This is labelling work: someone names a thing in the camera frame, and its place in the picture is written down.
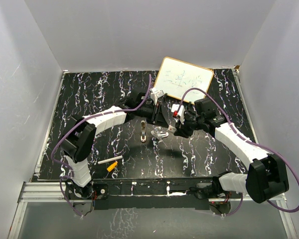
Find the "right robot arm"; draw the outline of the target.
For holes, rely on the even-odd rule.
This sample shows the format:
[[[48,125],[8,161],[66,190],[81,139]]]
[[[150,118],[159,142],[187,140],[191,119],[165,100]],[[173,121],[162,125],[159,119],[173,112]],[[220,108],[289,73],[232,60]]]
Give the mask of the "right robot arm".
[[[228,147],[248,170],[247,174],[224,172],[214,176],[211,192],[215,196],[222,198],[235,191],[262,203],[289,190],[286,164],[279,156],[242,139],[210,99],[197,100],[194,106],[190,110],[172,105],[173,117],[177,119],[174,135],[189,138],[194,131],[203,130]]]

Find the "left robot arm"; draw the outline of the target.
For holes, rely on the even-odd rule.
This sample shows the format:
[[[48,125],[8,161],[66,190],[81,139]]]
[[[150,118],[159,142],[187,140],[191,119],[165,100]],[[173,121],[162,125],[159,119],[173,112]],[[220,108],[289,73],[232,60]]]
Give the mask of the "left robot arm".
[[[127,123],[136,116],[144,118],[141,121],[141,142],[147,139],[147,123],[168,127],[161,108],[166,94],[162,90],[151,89],[149,95],[150,98],[146,99],[145,92],[133,90],[129,96],[118,100],[97,118],[87,119],[87,116],[71,118],[71,125],[76,128],[60,144],[60,148],[72,168],[71,179],[66,181],[72,183],[69,188],[75,196],[81,199],[92,196],[93,186],[87,157],[92,151],[95,136],[116,125]]]

